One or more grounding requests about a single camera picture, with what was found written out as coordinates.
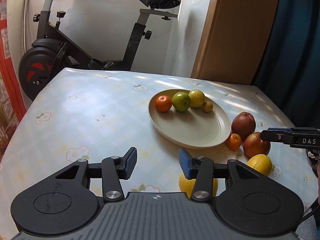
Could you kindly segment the person's left hand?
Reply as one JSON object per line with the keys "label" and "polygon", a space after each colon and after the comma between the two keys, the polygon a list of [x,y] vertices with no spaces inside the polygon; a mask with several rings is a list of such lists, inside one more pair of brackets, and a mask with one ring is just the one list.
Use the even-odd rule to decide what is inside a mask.
{"label": "person's left hand", "polygon": [[317,185],[318,185],[318,203],[320,204],[320,162],[317,164],[316,168],[316,175],[317,175]]}

